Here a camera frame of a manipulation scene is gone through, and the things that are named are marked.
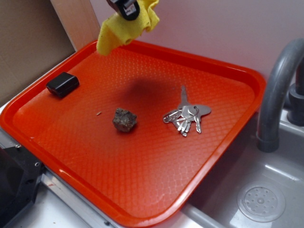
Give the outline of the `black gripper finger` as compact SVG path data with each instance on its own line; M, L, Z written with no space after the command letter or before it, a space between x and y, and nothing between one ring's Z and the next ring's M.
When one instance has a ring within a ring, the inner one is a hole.
M136 20L140 6L136 0L107 0L108 5L127 21Z

